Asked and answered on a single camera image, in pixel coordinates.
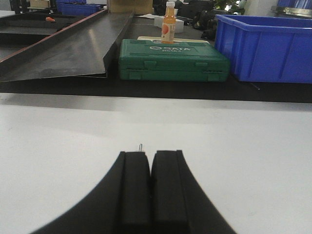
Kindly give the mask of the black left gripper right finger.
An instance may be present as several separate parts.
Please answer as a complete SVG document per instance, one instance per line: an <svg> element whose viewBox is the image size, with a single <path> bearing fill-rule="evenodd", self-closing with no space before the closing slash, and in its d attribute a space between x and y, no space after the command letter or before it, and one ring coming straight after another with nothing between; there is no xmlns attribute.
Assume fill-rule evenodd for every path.
<svg viewBox="0 0 312 234"><path fill-rule="evenodd" d="M181 150L157 151L151 177L155 233L235 233L195 179Z"/></svg>

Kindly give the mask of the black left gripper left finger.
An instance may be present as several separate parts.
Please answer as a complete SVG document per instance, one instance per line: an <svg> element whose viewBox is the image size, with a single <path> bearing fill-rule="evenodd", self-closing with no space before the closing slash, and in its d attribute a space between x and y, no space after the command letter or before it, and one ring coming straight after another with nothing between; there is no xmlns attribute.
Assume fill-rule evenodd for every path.
<svg viewBox="0 0 312 234"><path fill-rule="evenodd" d="M120 152L97 186L37 234L148 234L150 170L144 152Z"/></svg>

